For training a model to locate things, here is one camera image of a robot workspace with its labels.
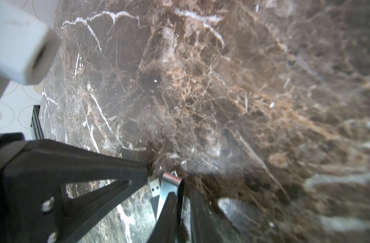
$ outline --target brown marble surface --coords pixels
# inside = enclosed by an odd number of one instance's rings
[[[46,138],[147,151],[227,242],[370,242],[370,0],[60,0],[56,16]],[[145,242],[150,198],[81,242]]]

